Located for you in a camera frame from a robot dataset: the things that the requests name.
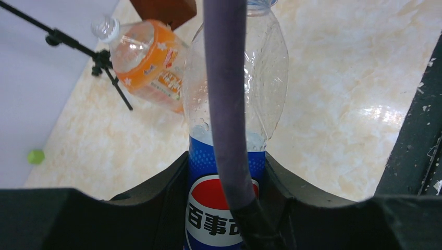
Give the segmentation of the blue label water bottle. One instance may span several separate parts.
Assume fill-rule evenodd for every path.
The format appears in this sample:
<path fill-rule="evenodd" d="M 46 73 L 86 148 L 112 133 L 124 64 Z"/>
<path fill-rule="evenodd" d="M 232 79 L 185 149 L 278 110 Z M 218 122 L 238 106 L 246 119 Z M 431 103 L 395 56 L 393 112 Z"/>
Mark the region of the blue label water bottle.
<path fill-rule="evenodd" d="M 266 144 L 287 94 L 289 56 L 274 1 L 204 1 L 189 47 L 185 249 L 286 249 L 259 195 Z"/>

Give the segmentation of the orange tea bottle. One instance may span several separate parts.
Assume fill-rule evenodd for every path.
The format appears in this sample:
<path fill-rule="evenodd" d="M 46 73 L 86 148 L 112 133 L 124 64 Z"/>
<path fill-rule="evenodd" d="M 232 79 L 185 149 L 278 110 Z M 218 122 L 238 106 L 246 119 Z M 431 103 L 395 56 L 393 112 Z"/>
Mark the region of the orange tea bottle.
<path fill-rule="evenodd" d="M 187 44 L 161 21 L 121 24 L 103 16 L 92 33 L 108 44 L 112 68 L 132 95 L 170 111 L 183 112 L 182 77 Z"/>

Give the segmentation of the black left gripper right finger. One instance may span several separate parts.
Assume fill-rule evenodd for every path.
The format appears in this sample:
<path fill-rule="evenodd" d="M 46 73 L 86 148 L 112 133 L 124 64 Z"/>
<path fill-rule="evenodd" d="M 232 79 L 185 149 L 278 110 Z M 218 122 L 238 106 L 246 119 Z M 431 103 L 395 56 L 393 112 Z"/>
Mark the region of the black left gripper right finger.
<path fill-rule="evenodd" d="M 289 249 L 441 249 L 440 197 L 350 201 L 305 181 L 270 154 L 264 210 Z"/>

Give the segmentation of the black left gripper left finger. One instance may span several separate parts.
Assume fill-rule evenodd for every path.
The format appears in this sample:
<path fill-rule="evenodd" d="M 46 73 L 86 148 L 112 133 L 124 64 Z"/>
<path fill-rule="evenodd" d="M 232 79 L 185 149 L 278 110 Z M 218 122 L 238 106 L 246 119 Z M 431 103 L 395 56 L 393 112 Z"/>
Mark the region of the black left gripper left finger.
<path fill-rule="evenodd" d="M 187 160 L 108 201 L 74 188 L 3 189 L 1 249 L 182 249 Z"/>

